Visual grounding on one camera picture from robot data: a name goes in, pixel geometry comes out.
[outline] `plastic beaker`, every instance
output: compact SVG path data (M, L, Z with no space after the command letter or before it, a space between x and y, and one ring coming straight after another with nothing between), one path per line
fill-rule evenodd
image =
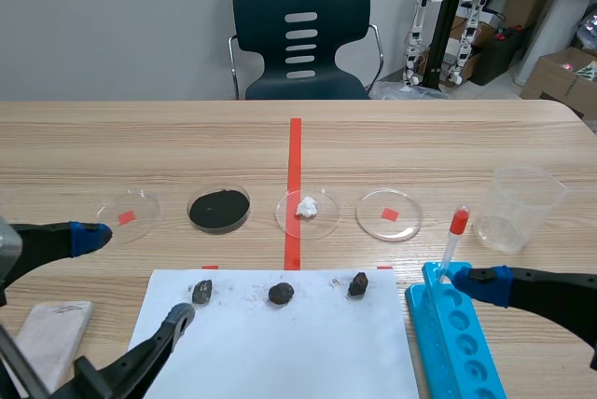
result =
M473 229L488 247L518 252L566 196L566 187L532 164L508 164L493 174L493 187Z

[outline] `test tube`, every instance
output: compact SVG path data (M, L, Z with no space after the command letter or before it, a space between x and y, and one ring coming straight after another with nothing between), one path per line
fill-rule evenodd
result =
M467 206L461 206L454 213L451 219L450 232L448 233L448 243L446 244L446 251L444 257L441 260L441 266L439 266L439 272L437 273L437 281L443 282L444 276L448 272L450 266L451 257L454 256L456 251L456 245L460 240L461 236L465 232L466 222L468 222L468 216L470 215L470 209Z

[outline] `red tape line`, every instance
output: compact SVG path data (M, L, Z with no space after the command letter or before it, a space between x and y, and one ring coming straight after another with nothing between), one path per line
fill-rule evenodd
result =
M284 270L300 270L300 217L295 216L300 203L300 171L302 161L302 119L290 119L288 140L288 185L286 193L286 241Z

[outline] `petri dish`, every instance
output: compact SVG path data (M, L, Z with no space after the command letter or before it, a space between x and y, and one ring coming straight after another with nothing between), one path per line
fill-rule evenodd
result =
M105 203L97 212L97 219L112 229L112 242L127 243L154 229L160 215L158 196L143 189L134 189Z
M378 189L366 194L358 203L356 220L361 228L377 239L401 242L419 232L423 209L404 192Z
M311 197L317 202L315 217L298 217L297 206L305 198ZM278 201L276 220L283 232L306 240L321 239L331 233L340 221L340 206L325 189L307 188L287 192Z
M207 186L187 204L188 218L205 233L226 234L240 228L251 212L249 194L238 185Z

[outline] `dark rock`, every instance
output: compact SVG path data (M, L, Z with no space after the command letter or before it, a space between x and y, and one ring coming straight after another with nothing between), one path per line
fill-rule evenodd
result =
M201 281L193 289L192 300L195 304L207 304L212 297L212 280Z
M367 290L367 286L369 284L369 280L367 279L367 275L362 271L358 272L356 276L353 278L351 285L348 286L348 295L350 296L360 296L365 293Z
M280 282L270 289L270 301L275 304L286 304L295 294L295 289L288 282Z

